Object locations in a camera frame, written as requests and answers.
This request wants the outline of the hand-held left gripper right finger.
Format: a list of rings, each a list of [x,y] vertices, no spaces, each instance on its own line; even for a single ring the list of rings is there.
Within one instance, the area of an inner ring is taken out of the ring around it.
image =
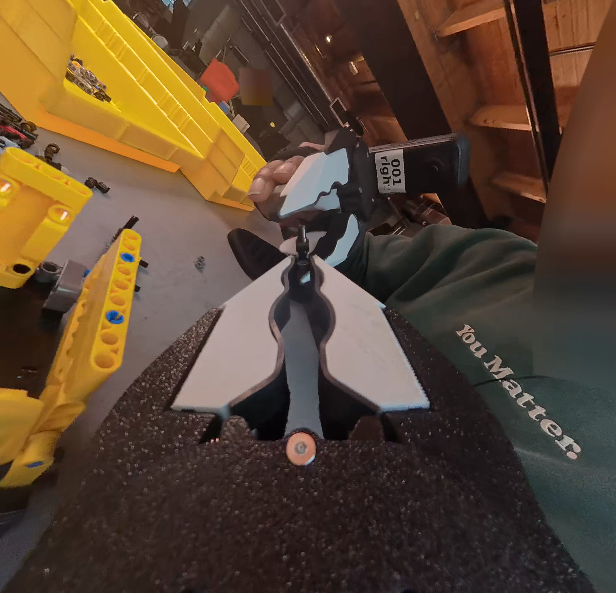
[[[318,257],[311,259],[311,329],[325,439],[347,440],[365,417],[429,410],[385,306]]]

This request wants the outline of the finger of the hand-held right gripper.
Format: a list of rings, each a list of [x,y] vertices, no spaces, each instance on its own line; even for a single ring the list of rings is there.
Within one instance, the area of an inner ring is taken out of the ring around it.
[[[340,213],[330,222],[327,230],[327,264],[342,264],[360,238],[360,222],[355,214]]]
[[[281,191],[279,219],[310,211],[339,210],[338,189],[349,181],[349,158],[345,149],[318,152],[304,159]]]

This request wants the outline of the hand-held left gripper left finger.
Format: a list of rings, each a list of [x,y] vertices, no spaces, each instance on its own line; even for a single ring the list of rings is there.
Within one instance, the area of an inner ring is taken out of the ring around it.
[[[290,257],[227,300],[177,385],[171,409],[243,418],[259,440],[284,437],[290,393],[282,330]]]

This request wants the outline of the yellow plastic bin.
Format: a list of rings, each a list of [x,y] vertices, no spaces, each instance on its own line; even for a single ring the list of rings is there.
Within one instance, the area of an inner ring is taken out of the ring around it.
[[[2,95],[38,127],[176,172],[176,164],[153,155],[162,148],[170,156],[171,142],[145,125],[163,123],[171,131],[162,114],[138,118],[134,106],[103,103],[65,79],[70,55],[88,54],[90,46],[95,64],[110,62],[73,0],[1,0]]]
[[[204,89],[110,0],[73,0],[76,13],[101,42],[110,62],[94,63],[94,46],[78,54],[107,86],[112,105],[134,106],[138,118],[160,113],[171,124],[147,122],[173,146],[153,155],[176,164],[208,201],[253,211],[252,178],[265,164],[248,139]]]

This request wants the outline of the yellow black lego model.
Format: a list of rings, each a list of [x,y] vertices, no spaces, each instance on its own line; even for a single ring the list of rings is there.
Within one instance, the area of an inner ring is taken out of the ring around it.
[[[118,258],[48,261],[92,190],[19,148],[1,153],[1,492],[31,487],[123,363],[133,278]]]

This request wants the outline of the heap of grey yellow lego parts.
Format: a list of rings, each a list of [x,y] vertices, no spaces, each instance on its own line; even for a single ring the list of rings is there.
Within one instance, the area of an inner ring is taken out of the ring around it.
[[[65,79],[103,103],[112,102],[107,86],[73,54],[66,65]]]

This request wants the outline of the pile of small lego pins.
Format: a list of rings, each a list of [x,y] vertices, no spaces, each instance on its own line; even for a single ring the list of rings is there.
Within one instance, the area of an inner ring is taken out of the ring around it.
[[[35,123],[22,118],[17,112],[1,104],[1,150],[6,148],[32,149],[38,141],[38,128]],[[43,151],[36,149],[34,156],[49,166],[67,174],[68,170],[56,161],[60,147],[49,143]]]

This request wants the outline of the grey yellow lego subassembly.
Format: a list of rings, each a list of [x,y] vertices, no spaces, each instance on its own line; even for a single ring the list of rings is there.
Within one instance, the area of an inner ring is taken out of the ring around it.
[[[135,293],[141,290],[140,275],[149,267],[149,263],[143,259],[141,254],[141,235],[135,231],[139,220],[138,216],[132,215],[107,241],[99,256],[99,259],[107,258],[107,256],[118,258],[120,266],[127,270],[127,273],[122,274],[133,278]]]

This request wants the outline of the person's right hand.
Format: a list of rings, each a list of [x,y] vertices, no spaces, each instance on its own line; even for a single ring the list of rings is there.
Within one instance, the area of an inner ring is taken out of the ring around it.
[[[305,157],[293,156],[288,159],[277,159],[262,167],[252,180],[247,197],[254,204],[266,201],[273,190],[281,185],[286,185]]]

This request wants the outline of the orange cushion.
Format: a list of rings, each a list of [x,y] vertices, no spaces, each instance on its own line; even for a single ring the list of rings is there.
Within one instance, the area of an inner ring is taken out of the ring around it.
[[[240,90],[233,71],[217,58],[212,59],[198,80],[201,86],[207,89],[208,100],[215,104],[227,103]]]

